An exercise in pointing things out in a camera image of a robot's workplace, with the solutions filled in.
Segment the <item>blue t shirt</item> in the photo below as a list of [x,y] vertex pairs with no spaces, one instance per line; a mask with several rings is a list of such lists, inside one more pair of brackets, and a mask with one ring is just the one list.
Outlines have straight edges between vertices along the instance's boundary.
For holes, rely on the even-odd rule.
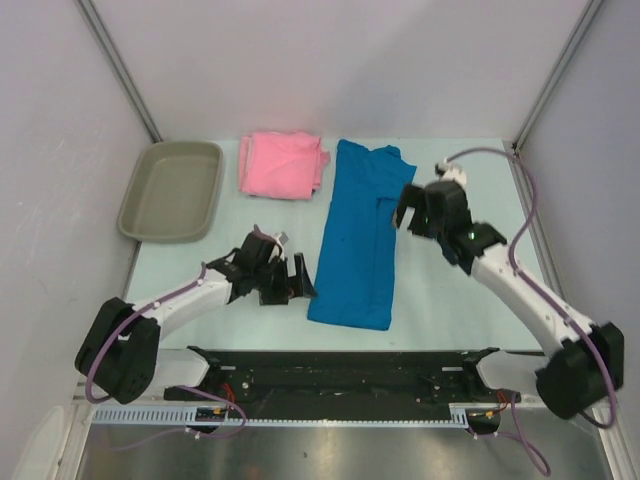
[[392,218],[415,176],[395,146],[370,150],[341,139],[334,188],[307,319],[386,331],[392,322],[396,229]]

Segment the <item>beige plastic tray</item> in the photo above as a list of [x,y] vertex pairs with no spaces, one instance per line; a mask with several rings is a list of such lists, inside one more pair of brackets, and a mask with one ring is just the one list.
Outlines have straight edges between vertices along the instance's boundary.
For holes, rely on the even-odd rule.
[[166,141],[139,157],[117,226],[139,242],[177,244],[207,234],[216,209],[223,151],[213,142]]

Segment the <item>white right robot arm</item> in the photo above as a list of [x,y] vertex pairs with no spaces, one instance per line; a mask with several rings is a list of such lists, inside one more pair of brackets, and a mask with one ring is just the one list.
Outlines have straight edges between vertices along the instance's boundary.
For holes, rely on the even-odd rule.
[[496,390],[540,398],[554,415],[571,419],[602,400],[617,413],[624,383],[624,336],[613,323],[599,325],[566,304],[522,267],[514,246],[491,224],[475,222],[464,188],[452,180],[407,184],[393,215],[406,211],[409,231],[436,241],[443,257],[484,285],[538,342],[540,357],[487,350],[461,376],[463,393],[484,401]]

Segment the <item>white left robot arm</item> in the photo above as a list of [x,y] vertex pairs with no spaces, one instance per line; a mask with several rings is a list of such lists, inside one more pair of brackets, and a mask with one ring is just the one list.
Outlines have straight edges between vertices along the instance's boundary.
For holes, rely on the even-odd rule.
[[161,342],[191,321],[256,292],[263,306],[286,305],[317,293],[303,254],[287,257],[287,238],[254,229],[242,245],[201,265],[197,276],[156,298],[105,301],[74,361],[92,404],[129,404],[149,389],[183,388],[214,397],[220,374],[196,348],[163,349]]

